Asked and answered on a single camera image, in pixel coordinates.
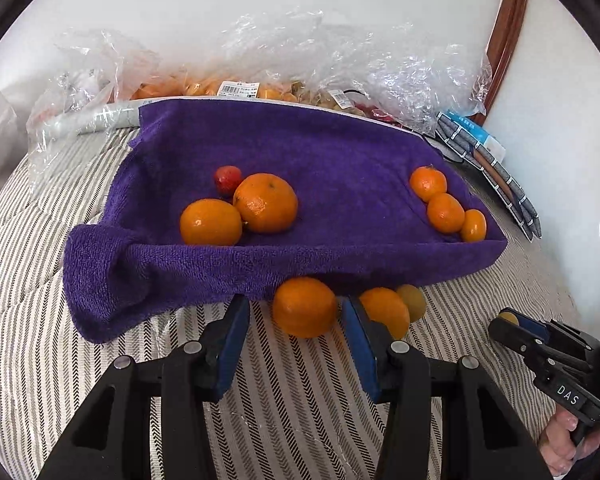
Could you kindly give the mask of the right hand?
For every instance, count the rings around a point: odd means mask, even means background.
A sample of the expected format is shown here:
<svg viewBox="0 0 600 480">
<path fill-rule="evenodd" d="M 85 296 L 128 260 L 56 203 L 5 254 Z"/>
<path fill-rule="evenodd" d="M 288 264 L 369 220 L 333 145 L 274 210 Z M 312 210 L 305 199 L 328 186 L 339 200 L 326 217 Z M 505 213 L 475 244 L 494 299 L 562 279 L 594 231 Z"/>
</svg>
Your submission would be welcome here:
<svg viewBox="0 0 600 480">
<path fill-rule="evenodd" d="M 578 445 L 571 441 L 576 430 L 576 416 L 557 405 L 554 415 L 541 432 L 538 448 L 550 474 L 562 478 L 579 460 L 592 455 L 600 446 L 600 428 L 592 431 Z"/>
</svg>

